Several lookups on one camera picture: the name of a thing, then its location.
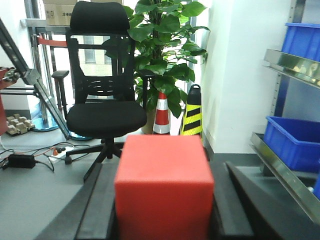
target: chair base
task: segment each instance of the chair base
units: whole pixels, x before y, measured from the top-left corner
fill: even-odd
[[[117,156],[118,158],[121,157],[121,149],[124,147],[123,142],[117,142],[115,143],[113,138],[106,138],[101,140],[101,144],[94,145],[86,148],[80,148],[80,149],[74,149],[71,151],[67,151],[65,153],[65,159],[64,163],[66,165],[71,164],[72,158],[70,155],[74,154],[89,154],[89,153],[97,153],[100,152],[98,157],[94,160],[93,164],[89,168],[89,170],[86,172],[86,174],[83,177],[83,180],[86,181],[86,179],[89,177],[90,173],[94,169],[95,165],[97,163],[102,163],[106,158],[112,159],[113,155]]]

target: red box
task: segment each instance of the red box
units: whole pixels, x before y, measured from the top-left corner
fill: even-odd
[[[115,177],[121,240],[205,240],[214,179],[198,135],[130,135]]]

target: traffic cone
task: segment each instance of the traffic cone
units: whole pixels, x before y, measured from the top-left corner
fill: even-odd
[[[180,135],[200,135],[202,140],[201,88],[198,84],[191,86],[182,117]]]
[[[153,134],[170,134],[168,99],[162,92],[159,92],[156,105]]]

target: red barrier rope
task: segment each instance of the red barrier rope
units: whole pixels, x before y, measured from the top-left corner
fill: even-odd
[[[42,36],[39,36],[38,43],[43,45],[49,45],[52,47],[67,47],[66,41],[57,41],[57,40],[47,40],[42,38]]]

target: blue plastic bin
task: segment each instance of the blue plastic bin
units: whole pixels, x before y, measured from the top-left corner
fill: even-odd
[[[320,122],[267,116],[263,141],[291,169],[320,170]]]
[[[320,24],[286,23],[282,52],[320,62]]]
[[[315,182],[315,185],[313,188],[313,194],[320,200],[320,174],[318,176],[318,179]]]

